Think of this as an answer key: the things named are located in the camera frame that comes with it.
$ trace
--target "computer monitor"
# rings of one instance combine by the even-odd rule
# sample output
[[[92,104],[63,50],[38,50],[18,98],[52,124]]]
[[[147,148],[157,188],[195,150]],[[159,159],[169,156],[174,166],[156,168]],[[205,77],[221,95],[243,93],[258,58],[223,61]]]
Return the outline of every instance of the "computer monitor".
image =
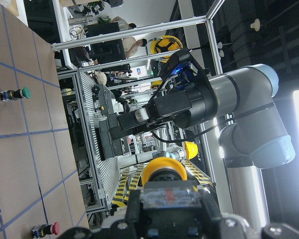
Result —
[[[87,27],[87,37],[120,31],[119,24],[117,22],[88,25]],[[93,60],[97,59],[99,64],[126,59],[121,39],[91,44],[91,50],[92,53],[90,54],[90,57]],[[125,70],[128,70],[127,64],[102,69],[104,72]]]

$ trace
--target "hazard tape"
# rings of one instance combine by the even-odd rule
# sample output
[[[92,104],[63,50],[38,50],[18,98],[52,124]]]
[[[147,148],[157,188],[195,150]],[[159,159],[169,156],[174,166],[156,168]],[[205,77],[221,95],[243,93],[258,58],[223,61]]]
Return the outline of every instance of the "hazard tape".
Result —
[[[197,168],[192,162],[190,162],[189,160],[185,160],[181,162],[181,164],[192,172],[192,174],[198,180],[198,183],[200,185],[209,184],[210,186],[213,186],[213,183],[211,182],[210,178],[203,171]]]
[[[126,206],[126,204],[123,202],[123,198],[124,198],[124,192],[125,192],[125,188],[126,188],[126,182],[129,177],[129,172],[130,172],[130,168],[127,168],[123,171],[121,179],[120,179],[119,187],[118,187],[116,194],[112,201],[112,204],[116,204],[119,207]]]
[[[129,200],[129,196],[130,196],[130,191],[131,190],[136,190],[137,189],[143,169],[144,169],[144,164],[143,163],[139,164],[139,166],[138,166],[138,168],[137,168],[137,170],[135,172],[135,175],[134,175],[134,177],[132,179],[132,182],[131,182],[131,184],[129,186],[128,192],[127,192],[127,194],[126,194],[126,196],[124,198],[124,201],[128,201]]]

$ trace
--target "green button cap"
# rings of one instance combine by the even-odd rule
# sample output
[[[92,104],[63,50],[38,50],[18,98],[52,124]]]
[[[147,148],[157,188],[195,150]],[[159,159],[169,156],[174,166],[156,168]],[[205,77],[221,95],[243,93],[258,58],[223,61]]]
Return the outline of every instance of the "green button cap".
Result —
[[[24,97],[26,97],[27,99],[29,99],[31,97],[31,92],[29,90],[28,87],[23,87],[22,89],[22,94]]]

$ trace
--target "tiled surface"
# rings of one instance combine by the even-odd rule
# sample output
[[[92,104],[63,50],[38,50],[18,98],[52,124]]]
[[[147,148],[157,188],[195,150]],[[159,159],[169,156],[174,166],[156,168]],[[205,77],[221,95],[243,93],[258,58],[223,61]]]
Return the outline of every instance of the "tiled surface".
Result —
[[[61,232],[87,226],[53,56],[0,5],[0,91],[32,94],[0,101],[0,239],[30,238],[47,220]]]
[[[54,189],[43,201],[49,223],[60,223],[62,220],[60,234],[73,227],[63,184]]]
[[[70,134],[68,131],[59,131],[54,133],[56,146],[58,148],[62,173],[64,177],[67,177],[76,169],[74,155],[71,145]]]

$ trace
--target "person sitting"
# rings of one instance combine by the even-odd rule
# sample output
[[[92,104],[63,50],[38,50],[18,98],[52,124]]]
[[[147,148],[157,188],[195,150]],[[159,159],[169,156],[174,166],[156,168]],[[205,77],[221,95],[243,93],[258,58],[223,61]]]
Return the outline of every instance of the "person sitting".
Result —
[[[144,38],[136,41],[135,38],[132,36],[123,38],[122,42],[126,58],[134,56],[137,53],[139,46],[144,47],[148,43],[148,41]]]
[[[114,17],[111,23],[113,22],[117,22],[119,24],[120,31],[125,31],[136,27],[134,23],[128,24],[124,19],[120,18],[119,16]]]

